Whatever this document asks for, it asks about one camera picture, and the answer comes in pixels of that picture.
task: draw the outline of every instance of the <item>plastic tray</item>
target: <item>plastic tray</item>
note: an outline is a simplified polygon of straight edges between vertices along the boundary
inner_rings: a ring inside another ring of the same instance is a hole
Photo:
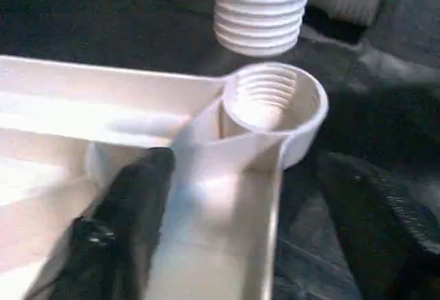
[[[302,92],[284,128],[229,118],[225,84],[277,69]],[[177,169],[146,299],[270,299],[282,170],[327,112],[312,76],[276,63],[206,78],[0,56],[0,83],[5,299],[22,297],[71,218],[152,146],[174,148]]]

